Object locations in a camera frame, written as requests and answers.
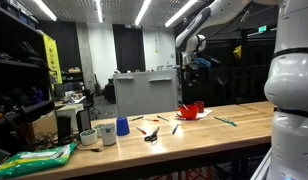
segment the white wall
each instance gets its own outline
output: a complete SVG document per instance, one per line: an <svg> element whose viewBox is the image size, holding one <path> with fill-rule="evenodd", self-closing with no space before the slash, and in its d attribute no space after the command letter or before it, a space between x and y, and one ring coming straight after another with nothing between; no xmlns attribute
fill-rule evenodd
<svg viewBox="0 0 308 180"><path fill-rule="evenodd" d="M106 23L88 23L87 28L93 71L104 88L117 68L113 26Z"/></svg>
<svg viewBox="0 0 308 180"><path fill-rule="evenodd" d="M155 52L155 33L157 50ZM174 30L164 27L143 27L143 42L146 70L156 70L157 66L176 65Z"/></svg>

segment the blue cup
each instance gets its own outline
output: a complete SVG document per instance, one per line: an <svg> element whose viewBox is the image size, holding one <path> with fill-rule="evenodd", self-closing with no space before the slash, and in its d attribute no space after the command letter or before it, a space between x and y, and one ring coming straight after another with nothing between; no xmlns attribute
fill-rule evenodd
<svg viewBox="0 0 308 180"><path fill-rule="evenodd" d="M130 133L126 117L119 117L116 119L116 134L118 136L125 136Z"/></svg>

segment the wooden table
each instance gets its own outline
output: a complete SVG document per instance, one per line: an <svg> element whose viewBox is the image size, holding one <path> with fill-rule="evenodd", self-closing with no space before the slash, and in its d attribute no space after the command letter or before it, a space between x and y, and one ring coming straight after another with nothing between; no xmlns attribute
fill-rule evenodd
<svg viewBox="0 0 308 180"><path fill-rule="evenodd" d="M249 109L264 112L270 115L274 114L274 107L275 107L275 105L271 103L270 101L239 104L239 106L247 107Z"/></svg>
<svg viewBox="0 0 308 180"><path fill-rule="evenodd" d="M117 137L115 145L103 147L99 139L93 145L79 147L102 148L103 152L75 151L66 165L19 179L64 179L76 176L85 176L83 179L87 179L97 173L102 179L113 178L113 175L132 179L219 161L234 161L267 152L271 140L272 115L238 105L206 109L213 112L197 121L174 120L175 112L144 115L147 119L158 119L156 116L160 115L170 121L129 121L130 134ZM216 120L214 116L227 117L237 127ZM92 125L114 122L115 119L98 120L92 121ZM179 127L173 135L172 130L177 123ZM158 142L155 145L144 142L145 136L136 126L143 128L148 135L160 126Z"/></svg>

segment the ceiling light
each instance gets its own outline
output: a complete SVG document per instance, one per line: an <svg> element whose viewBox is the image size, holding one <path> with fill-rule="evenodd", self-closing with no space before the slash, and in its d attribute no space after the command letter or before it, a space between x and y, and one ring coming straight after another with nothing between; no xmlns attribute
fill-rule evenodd
<svg viewBox="0 0 308 180"><path fill-rule="evenodd" d="M42 0L34 0L36 4L44 11L45 14L47 14L53 21L56 21L56 16L53 14L53 12L43 3Z"/></svg>
<svg viewBox="0 0 308 180"><path fill-rule="evenodd" d="M102 16L102 9L101 9L101 0L95 0L95 3L96 3L98 21L100 23L102 23L103 22L103 16Z"/></svg>
<svg viewBox="0 0 308 180"><path fill-rule="evenodd" d="M136 25L136 26L140 23L142 17L143 17L144 14L145 14L145 11L147 10L148 5L149 5L150 3L151 3L151 0L144 0L144 1L143 1L143 6L142 6L142 8L141 8L140 12L138 13L137 18L136 18L136 20L135 20L135 25Z"/></svg>
<svg viewBox="0 0 308 180"><path fill-rule="evenodd" d="M177 18L179 18L185 11L187 11L197 0L190 0L187 2L171 19L165 23L165 27L170 26Z"/></svg>

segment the exit sign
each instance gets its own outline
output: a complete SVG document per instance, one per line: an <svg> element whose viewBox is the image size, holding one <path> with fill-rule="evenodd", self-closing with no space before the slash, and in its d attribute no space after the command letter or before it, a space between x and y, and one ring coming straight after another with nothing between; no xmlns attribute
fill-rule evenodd
<svg viewBox="0 0 308 180"><path fill-rule="evenodd" d="M258 32L262 33L264 31L266 31L266 29L267 29L267 26L261 26L261 27L258 28Z"/></svg>

